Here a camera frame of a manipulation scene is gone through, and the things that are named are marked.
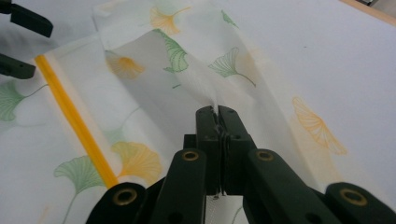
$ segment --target yellow zipper strip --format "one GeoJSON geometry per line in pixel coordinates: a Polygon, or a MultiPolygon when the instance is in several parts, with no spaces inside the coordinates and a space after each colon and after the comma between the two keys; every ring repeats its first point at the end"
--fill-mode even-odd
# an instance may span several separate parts
{"type": "Polygon", "coordinates": [[[49,88],[51,89],[56,102],[64,112],[64,116],[69,121],[70,125],[78,136],[79,141],[87,151],[88,156],[91,158],[93,165],[96,167],[96,170],[102,177],[107,188],[110,189],[111,187],[119,184],[119,181],[114,176],[114,173],[108,165],[99,146],[93,139],[89,129],[84,123],[84,120],[81,118],[76,107],[73,105],[73,102],[64,91],[61,82],[56,77],[56,74],[50,67],[46,57],[44,55],[37,56],[35,58],[35,63],[41,70],[44,78],[47,80],[49,88]]]}

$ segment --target green ginkgo leaf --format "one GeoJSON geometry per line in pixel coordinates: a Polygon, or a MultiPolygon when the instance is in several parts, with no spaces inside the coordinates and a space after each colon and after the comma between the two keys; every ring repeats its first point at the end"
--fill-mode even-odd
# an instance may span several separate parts
{"type": "Polygon", "coordinates": [[[56,177],[66,176],[69,178],[75,186],[76,195],[84,189],[105,185],[88,156],[74,158],[62,163],[53,174],[56,177]]]}
{"type": "Polygon", "coordinates": [[[0,120],[10,121],[15,119],[14,109],[26,96],[20,95],[15,82],[9,81],[0,85],[0,120]]]}
{"type": "Polygon", "coordinates": [[[178,73],[186,70],[189,64],[186,62],[185,56],[186,51],[172,38],[166,35],[163,31],[157,29],[155,32],[160,33],[165,39],[165,46],[168,52],[170,67],[164,68],[164,70],[171,73],[178,73]]]}
{"type": "Polygon", "coordinates": [[[209,68],[213,69],[216,73],[222,75],[223,77],[229,77],[233,75],[244,77],[256,87],[256,84],[250,78],[236,71],[236,56],[238,55],[238,52],[239,48],[231,49],[230,52],[217,58],[212,64],[210,64],[209,68]]]}
{"type": "Polygon", "coordinates": [[[225,21],[227,21],[228,23],[230,23],[231,25],[233,25],[234,27],[237,27],[238,28],[238,26],[235,24],[235,22],[233,22],[233,20],[231,20],[231,18],[222,10],[221,11],[221,14],[223,15],[223,19],[225,20],[225,21]]]}

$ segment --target black object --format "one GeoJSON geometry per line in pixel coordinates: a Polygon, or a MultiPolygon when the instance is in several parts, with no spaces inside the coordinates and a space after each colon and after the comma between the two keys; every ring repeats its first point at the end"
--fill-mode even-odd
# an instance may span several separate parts
{"type": "Polygon", "coordinates": [[[50,37],[53,29],[52,23],[46,18],[30,11],[11,0],[0,0],[0,13],[11,14],[11,22],[40,35],[50,37]]]}
{"type": "Polygon", "coordinates": [[[111,199],[125,190],[119,186],[132,184],[117,185],[87,223],[203,224],[205,196],[220,192],[243,195],[247,219],[254,224],[396,223],[395,213],[365,189],[335,183],[322,194],[309,188],[274,151],[256,148],[231,108],[219,106],[217,116],[211,106],[204,107],[196,121],[197,133],[185,135],[168,176],[141,192],[143,201],[115,204],[111,199]]]}
{"type": "Polygon", "coordinates": [[[0,54],[0,74],[20,79],[27,79],[33,77],[35,74],[35,67],[29,63],[23,63],[0,54]]]}

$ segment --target yellow ginkgo leaf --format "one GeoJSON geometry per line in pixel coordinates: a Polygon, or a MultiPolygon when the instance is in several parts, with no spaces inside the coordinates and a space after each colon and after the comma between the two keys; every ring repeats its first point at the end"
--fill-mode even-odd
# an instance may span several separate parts
{"type": "Polygon", "coordinates": [[[180,32],[175,26],[174,18],[176,14],[189,9],[189,7],[183,8],[172,15],[165,15],[157,7],[152,7],[150,14],[150,23],[153,28],[161,29],[167,35],[174,35],[180,32]]]}
{"type": "Polygon", "coordinates": [[[347,154],[347,150],[332,135],[326,123],[308,108],[300,98],[294,97],[292,103],[298,120],[318,144],[329,149],[334,154],[347,154]]]}
{"type": "Polygon", "coordinates": [[[106,62],[111,72],[118,77],[136,78],[145,71],[145,68],[133,59],[111,51],[106,51],[106,62]]]}
{"type": "Polygon", "coordinates": [[[135,142],[118,142],[111,148],[120,155],[122,170],[120,176],[135,175],[144,179],[148,185],[154,184],[163,170],[160,157],[147,146],[135,142]]]}

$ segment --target ginkgo leaf print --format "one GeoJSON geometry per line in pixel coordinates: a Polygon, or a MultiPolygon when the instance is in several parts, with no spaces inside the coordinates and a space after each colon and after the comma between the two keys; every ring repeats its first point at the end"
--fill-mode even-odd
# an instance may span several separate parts
{"type": "Polygon", "coordinates": [[[135,142],[118,142],[111,148],[118,153],[122,162],[120,176],[135,175],[146,181],[148,185],[154,184],[163,170],[160,157],[147,146],[135,142]]]}
{"type": "Polygon", "coordinates": [[[142,65],[131,58],[120,56],[108,50],[105,55],[108,68],[118,77],[133,79],[145,71],[142,65]]]}
{"type": "Polygon", "coordinates": [[[186,70],[189,67],[185,59],[187,54],[186,51],[175,40],[170,38],[161,30],[157,29],[155,32],[160,33],[165,39],[165,46],[168,53],[169,62],[171,64],[170,67],[167,67],[164,70],[171,73],[178,73],[186,70]]]}
{"type": "Polygon", "coordinates": [[[74,200],[84,189],[105,185],[88,156],[74,158],[71,161],[62,163],[55,169],[53,174],[55,177],[67,177],[73,182],[75,187],[75,195],[67,208],[63,223],[66,222],[74,200]]]}
{"type": "Polygon", "coordinates": [[[335,138],[323,119],[308,108],[300,98],[294,97],[292,103],[298,120],[318,144],[334,154],[347,154],[347,150],[335,138]]]}
{"type": "Polygon", "coordinates": [[[233,20],[231,20],[231,18],[222,10],[221,14],[223,15],[223,19],[224,21],[230,23],[231,25],[233,25],[234,27],[238,27],[235,22],[233,22],[233,20]]]}
{"type": "Polygon", "coordinates": [[[15,119],[14,109],[25,98],[41,90],[44,85],[30,95],[23,96],[17,92],[15,82],[9,81],[0,85],[0,120],[11,121],[15,119]]]}
{"type": "Polygon", "coordinates": [[[167,35],[177,34],[180,30],[175,26],[175,16],[187,9],[189,7],[183,8],[172,15],[165,15],[157,7],[152,7],[149,12],[151,26],[163,30],[167,35]]]}
{"type": "Polygon", "coordinates": [[[246,78],[254,87],[256,84],[247,76],[242,75],[236,71],[236,56],[238,55],[239,48],[233,48],[224,56],[217,58],[212,64],[209,65],[216,73],[223,77],[238,75],[246,78]]]}

